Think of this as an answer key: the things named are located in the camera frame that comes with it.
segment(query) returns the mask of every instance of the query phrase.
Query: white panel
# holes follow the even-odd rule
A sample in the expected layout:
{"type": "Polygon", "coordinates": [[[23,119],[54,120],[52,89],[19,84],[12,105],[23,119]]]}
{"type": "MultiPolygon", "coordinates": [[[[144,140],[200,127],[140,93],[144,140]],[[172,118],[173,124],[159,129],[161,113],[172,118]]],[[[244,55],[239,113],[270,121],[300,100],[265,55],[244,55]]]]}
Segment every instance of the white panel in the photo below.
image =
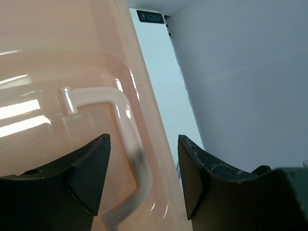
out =
{"type": "Polygon", "coordinates": [[[203,147],[181,70],[166,25],[141,23],[136,9],[130,9],[130,12],[171,152],[177,164],[179,134],[187,135],[203,147]]]}
{"type": "Polygon", "coordinates": [[[307,12],[307,0],[195,0],[168,19],[207,151],[246,170],[303,166],[307,12]]]}

